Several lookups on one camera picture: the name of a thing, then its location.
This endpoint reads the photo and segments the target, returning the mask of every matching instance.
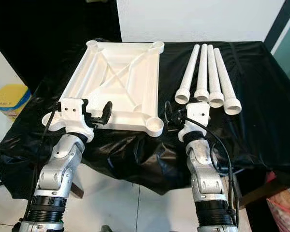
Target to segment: black cable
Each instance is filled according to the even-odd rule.
[[[234,200],[235,200],[235,221],[236,221],[236,225],[237,228],[239,227],[239,202],[238,202],[238,197],[237,197],[237,193],[236,193],[236,189],[235,189],[235,183],[234,183],[234,179],[232,178],[232,188],[233,188],[233,192],[234,192]]]
[[[215,164],[215,162],[214,162],[214,147],[215,147],[215,144],[216,144],[216,143],[217,143],[217,142],[214,142],[214,143],[211,145],[211,148],[210,148],[210,151],[209,151],[209,154],[210,154],[210,157],[211,157],[211,162],[212,162],[212,165],[213,165],[214,169],[219,173],[220,176],[227,176],[227,175],[229,175],[229,174],[223,172],[222,170],[220,170],[220,169],[217,167],[217,165]],[[237,170],[237,171],[235,171],[235,172],[233,171],[233,175],[238,174],[238,173],[242,172],[243,170],[245,170],[245,168],[239,169],[239,170]]]
[[[232,172],[232,164],[231,164],[231,160],[230,160],[230,156],[229,153],[225,147],[225,145],[223,144],[223,142],[214,134],[212,133],[207,127],[205,127],[204,125],[202,125],[201,123],[188,118],[187,116],[184,117],[185,120],[194,123],[195,125],[201,127],[202,129],[206,130],[208,133],[210,133],[222,146],[223,150],[225,151],[226,155],[227,155],[227,160],[228,160],[228,173],[229,173],[229,186],[228,186],[228,204],[229,204],[229,210],[232,210],[232,182],[233,182],[233,172]],[[238,227],[238,224],[236,223],[236,220],[234,220],[234,217],[232,217],[234,224],[236,224],[236,226]]]
[[[33,194],[35,192],[35,187],[38,183],[38,179],[39,179],[39,174],[38,174],[38,165],[39,165],[39,162],[40,162],[40,154],[41,154],[41,150],[42,150],[42,147],[43,147],[43,144],[44,144],[44,138],[45,138],[45,135],[48,131],[48,128],[54,118],[54,115],[55,115],[55,112],[57,110],[57,102],[54,103],[53,105],[53,109],[52,109],[52,113],[47,121],[47,124],[45,126],[45,129],[43,131],[43,134],[42,134],[42,137],[41,137],[41,140],[40,140],[40,144],[39,144],[39,148],[38,148],[38,151],[37,151],[37,154],[38,154],[38,157],[37,157],[37,161],[34,165],[34,169],[33,169],[33,176],[32,176],[32,181],[31,181],[31,194],[29,196],[29,199],[28,199],[28,203],[27,203],[27,207],[26,207],[26,210],[25,210],[25,214],[24,214],[24,217],[23,219],[26,219],[27,216],[28,216],[28,213],[29,213],[29,208],[30,208],[30,205],[31,205],[31,202],[32,202],[32,198],[33,198]]]

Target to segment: black plastic sheet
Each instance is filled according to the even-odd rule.
[[[193,46],[166,43],[159,64],[158,114],[174,101]],[[223,139],[240,168],[262,168],[290,174],[290,81],[261,42],[212,42],[219,47],[243,110],[228,116],[223,108],[210,110],[208,128]],[[61,65],[40,83],[32,99],[0,144],[0,176],[14,198],[28,198],[37,149],[44,130],[42,117],[51,111],[68,83],[85,47],[67,51]],[[197,60],[191,84],[196,89]],[[64,130],[48,132],[40,167]],[[184,145],[177,132],[164,131],[152,138],[144,132],[98,130],[87,144],[82,162],[108,176],[141,184],[159,194],[189,185]]]

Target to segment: tiled floor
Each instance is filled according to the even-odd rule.
[[[190,188],[159,196],[153,191],[124,180],[102,175],[84,164],[75,176],[85,191],[83,199],[72,194],[64,214],[68,232],[98,232],[109,225],[115,232],[195,232],[197,219]],[[23,216],[27,201],[12,199],[0,187],[0,232]],[[247,214],[240,211],[240,230],[250,232]]]

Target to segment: pipe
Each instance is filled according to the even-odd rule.
[[[194,97],[201,102],[208,102],[207,91],[207,44],[203,44],[201,48],[201,57],[198,73],[197,90]]]
[[[240,101],[236,98],[234,93],[226,66],[224,65],[219,48],[214,49],[220,84],[222,92],[224,94],[224,104],[223,108],[226,114],[236,115],[242,111],[242,106]]]
[[[208,103],[213,108],[219,108],[223,106],[224,97],[220,89],[219,77],[214,55],[214,47],[212,45],[208,45],[207,47],[207,60],[209,80]]]
[[[193,47],[188,65],[186,67],[185,74],[183,76],[183,80],[180,84],[179,89],[177,90],[177,92],[175,94],[175,101],[178,104],[186,104],[189,101],[190,86],[191,86],[191,81],[193,78],[195,63],[197,61],[199,49],[200,49],[200,46],[198,44],[196,44]]]

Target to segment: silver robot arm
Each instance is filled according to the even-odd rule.
[[[190,103],[186,110],[188,118],[207,126],[207,103]],[[205,135],[206,130],[187,120],[178,133],[178,139],[186,145],[187,166],[191,173],[192,194],[199,220],[198,232],[237,232],[221,178],[212,165]]]
[[[62,217],[85,143],[93,139],[95,123],[106,124],[111,115],[111,102],[106,104],[102,117],[99,118],[88,115],[87,103],[87,100],[82,99],[60,100],[57,114],[67,134],[53,147],[48,163],[40,172],[29,212],[21,221],[20,227],[16,224],[12,231],[64,231]]]
[[[85,145],[75,135],[65,134],[54,146],[49,162],[42,168],[28,216],[20,232],[63,232],[63,213],[74,173]]]

